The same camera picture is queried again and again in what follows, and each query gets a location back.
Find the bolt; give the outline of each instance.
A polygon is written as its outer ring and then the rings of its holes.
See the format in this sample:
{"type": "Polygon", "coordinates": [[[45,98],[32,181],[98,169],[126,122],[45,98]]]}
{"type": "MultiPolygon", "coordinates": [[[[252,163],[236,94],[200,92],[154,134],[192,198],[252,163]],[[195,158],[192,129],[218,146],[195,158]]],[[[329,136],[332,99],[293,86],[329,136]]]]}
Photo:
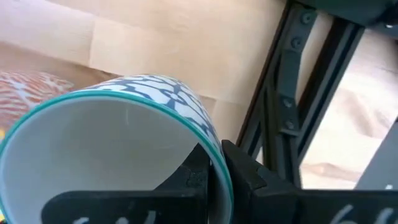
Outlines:
{"type": "Polygon", "coordinates": [[[291,107],[292,107],[292,103],[291,103],[289,100],[287,100],[287,99],[284,99],[284,105],[285,105],[287,108],[291,108],[291,107]]]}
{"type": "Polygon", "coordinates": [[[295,37],[293,38],[291,44],[293,48],[299,48],[301,46],[301,39],[299,37],[295,37]]]}
{"type": "Polygon", "coordinates": [[[294,124],[292,121],[286,121],[285,124],[288,129],[290,130],[294,129],[294,124]]]}
{"type": "Polygon", "coordinates": [[[311,20],[312,20],[312,14],[307,12],[307,13],[304,13],[301,16],[301,20],[300,21],[301,21],[302,24],[308,24],[308,23],[311,22],[311,20]]]}

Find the orange patterned cloth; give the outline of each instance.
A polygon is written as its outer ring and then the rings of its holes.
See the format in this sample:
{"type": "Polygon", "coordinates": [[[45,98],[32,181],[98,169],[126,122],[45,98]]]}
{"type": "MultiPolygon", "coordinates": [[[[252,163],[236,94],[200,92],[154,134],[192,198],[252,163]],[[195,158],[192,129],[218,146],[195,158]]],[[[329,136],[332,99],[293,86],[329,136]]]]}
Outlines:
{"type": "Polygon", "coordinates": [[[72,87],[72,83],[44,72],[0,71],[0,141],[23,114],[72,87]]]}

